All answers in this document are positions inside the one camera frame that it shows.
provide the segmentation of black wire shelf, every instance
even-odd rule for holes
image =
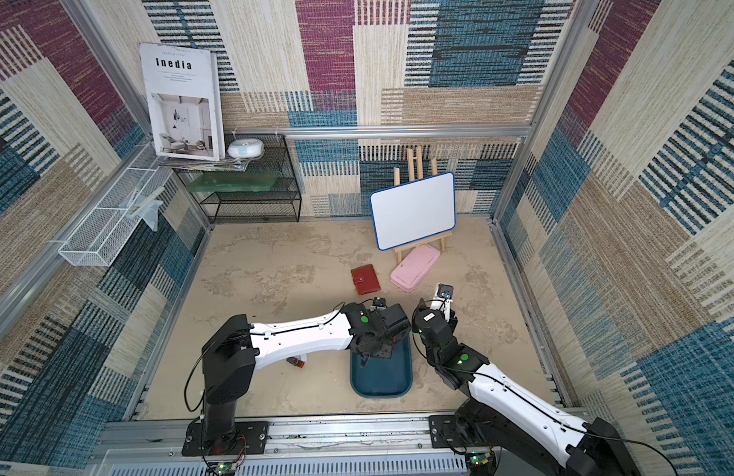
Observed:
[[[211,223],[269,223],[297,222],[301,218],[301,188],[298,185],[290,152],[284,136],[261,134],[238,135],[237,138],[255,137],[264,142],[264,154],[248,164],[245,172],[275,172],[280,176],[269,190],[259,192],[191,192]],[[227,144],[232,134],[225,136]],[[187,186],[203,172],[175,169],[182,183]]]

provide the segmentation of white wire basket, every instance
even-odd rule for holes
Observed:
[[[142,220],[126,217],[127,203],[140,182],[138,195],[148,196],[171,176],[169,167],[158,167],[157,157],[146,151],[126,167],[90,214],[82,220],[65,243],[60,255],[74,266],[110,266]]]

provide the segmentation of magazine cover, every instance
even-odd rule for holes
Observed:
[[[202,161],[223,159],[216,55],[207,50],[140,43],[139,57],[155,152]]]

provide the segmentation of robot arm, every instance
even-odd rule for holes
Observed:
[[[599,418],[588,424],[548,404],[486,356],[458,343],[453,291],[439,284],[433,299],[420,301],[411,330],[419,334],[438,376],[470,397],[456,412],[455,433],[470,442],[505,447],[544,474],[639,474],[623,443],[601,439],[619,437],[612,425]],[[248,324],[245,315],[232,316],[202,348],[205,421],[200,446],[208,455],[233,450],[238,441],[235,407],[256,369],[328,349],[350,349],[364,365],[370,358],[390,358],[393,345],[409,330],[401,306],[387,308],[380,299],[370,309],[353,302],[316,318],[279,324]]]
[[[441,379],[470,399],[457,410],[457,432],[470,442],[500,445],[544,474],[639,474],[612,425],[592,424],[545,402],[499,367],[454,337],[453,288],[436,287],[433,299],[412,313],[412,331],[425,345],[428,363]]]
[[[371,357],[390,358],[393,345],[409,331],[401,306],[387,308],[380,299],[370,309],[352,302],[279,324],[248,324],[245,314],[232,316],[202,348],[207,453],[222,454],[235,444],[235,408],[256,370],[287,357],[340,349],[357,353],[363,366]]]

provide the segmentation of round white device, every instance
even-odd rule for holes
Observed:
[[[257,158],[264,153],[264,143],[257,138],[239,138],[233,140],[227,149],[232,158]]]

